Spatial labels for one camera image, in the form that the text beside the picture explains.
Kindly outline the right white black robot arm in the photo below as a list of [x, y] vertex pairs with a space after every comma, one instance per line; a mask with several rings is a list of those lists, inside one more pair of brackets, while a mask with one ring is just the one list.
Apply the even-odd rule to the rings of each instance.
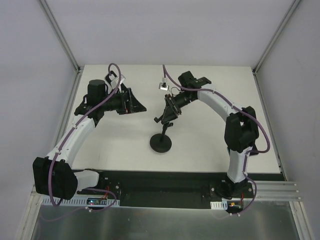
[[216, 90], [204, 88], [211, 81], [206, 77], [195, 78], [190, 71], [178, 77], [180, 93], [165, 95], [165, 108], [159, 118], [162, 131], [173, 125], [173, 120], [181, 115], [182, 107], [199, 100], [214, 110], [225, 122], [224, 141], [229, 152], [229, 167], [225, 180], [215, 187], [215, 194], [230, 200], [242, 193], [247, 184], [244, 171], [246, 152], [251, 151], [259, 137], [258, 125], [254, 121], [256, 112], [251, 107], [240, 108]]

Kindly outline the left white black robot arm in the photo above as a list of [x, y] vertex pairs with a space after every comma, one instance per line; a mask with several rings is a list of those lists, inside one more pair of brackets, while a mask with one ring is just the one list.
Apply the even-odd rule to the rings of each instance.
[[106, 183], [96, 170], [73, 171], [78, 151], [89, 134], [97, 127], [105, 112], [119, 115], [145, 112], [147, 109], [124, 85], [125, 77], [106, 76], [104, 80], [90, 80], [87, 93], [74, 111], [66, 133], [45, 157], [37, 157], [33, 164], [35, 190], [52, 198], [70, 200], [76, 192], [89, 188], [99, 195]]

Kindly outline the black round-base clamp phone stand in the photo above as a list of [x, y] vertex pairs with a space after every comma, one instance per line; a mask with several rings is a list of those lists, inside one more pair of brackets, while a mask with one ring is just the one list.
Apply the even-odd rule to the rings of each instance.
[[166, 153], [172, 147], [172, 141], [169, 136], [166, 135], [166, 131], [169, 127], [172, 127], [174, 124], [172, 122], [166, 122], [162, 124], [162, 132], [154, 134], [150, 140], [150, 147], [157, 153]]

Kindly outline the black smartphone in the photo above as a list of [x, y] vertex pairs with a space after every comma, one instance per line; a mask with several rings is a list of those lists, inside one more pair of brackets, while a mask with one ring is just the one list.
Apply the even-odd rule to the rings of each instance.
[[231, 159], [233, 158], [244, 158], [245, 156], [254, 156], [258, 155], [258, 149], [256, 147], [256, 144], [254, 142], [249, 143], [237, 143], [237, 144], [227, 144], [227, 150], [228, 154]]

